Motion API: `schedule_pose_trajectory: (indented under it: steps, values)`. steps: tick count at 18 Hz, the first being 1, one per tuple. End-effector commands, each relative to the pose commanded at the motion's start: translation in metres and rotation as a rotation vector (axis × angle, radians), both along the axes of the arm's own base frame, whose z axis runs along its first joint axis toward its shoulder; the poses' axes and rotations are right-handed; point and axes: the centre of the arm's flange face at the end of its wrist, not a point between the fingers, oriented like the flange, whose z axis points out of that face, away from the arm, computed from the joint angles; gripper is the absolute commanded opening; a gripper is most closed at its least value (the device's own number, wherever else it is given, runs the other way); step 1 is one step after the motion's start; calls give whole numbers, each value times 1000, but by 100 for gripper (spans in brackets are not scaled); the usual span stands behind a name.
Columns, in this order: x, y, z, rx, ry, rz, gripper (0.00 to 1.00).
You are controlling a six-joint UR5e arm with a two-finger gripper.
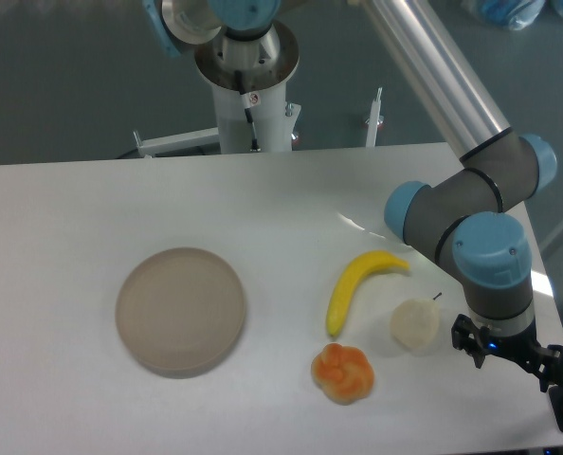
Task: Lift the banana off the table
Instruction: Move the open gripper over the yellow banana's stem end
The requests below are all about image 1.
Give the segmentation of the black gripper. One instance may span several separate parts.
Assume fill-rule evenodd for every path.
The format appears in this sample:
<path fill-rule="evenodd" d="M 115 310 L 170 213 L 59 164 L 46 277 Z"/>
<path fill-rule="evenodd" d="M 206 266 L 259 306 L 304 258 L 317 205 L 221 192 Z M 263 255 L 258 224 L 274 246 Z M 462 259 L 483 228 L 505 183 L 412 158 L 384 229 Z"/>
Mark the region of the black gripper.
<path fill-rule="evenodd" d="M 534 319 L 516 335 L 497 337 L 487 327 L 459 314 L 451 328 L 451 341 L 454 349 L 473 359 L 477 369 L 492 355 L 525 364 L 523 369 L 538 379 L 541 392 L 551 386 L 563 387 L 563 346 L 537 346 Z"/>

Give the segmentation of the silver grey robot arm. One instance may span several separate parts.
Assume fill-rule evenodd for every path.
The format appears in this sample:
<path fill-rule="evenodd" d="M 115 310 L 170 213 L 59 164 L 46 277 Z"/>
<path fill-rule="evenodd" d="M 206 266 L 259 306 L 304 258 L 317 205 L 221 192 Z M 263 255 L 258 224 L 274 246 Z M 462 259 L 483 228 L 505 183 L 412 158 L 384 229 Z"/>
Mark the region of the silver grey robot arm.
<path fill-rule="evenodd" d="M 299 62 L 278 20 L 290 1 L 147 1 L 143 8 L 171 55 L 191 50 L 215 103 L 222 152 L 288 152 L 298 109 L 285 99 Z M 553 149 L 517 135 L 426 1 L 365 5 L 415 93 L 462 163 L 437 186 L 408 182 L 385 206 L 405 244 L 460 282 L 469 308 L 453 346 L 481 365 L 490 355 L 563 387 L 563 347 L 536 338 L 532 254 L 509 211 L 554 178 Z"/>

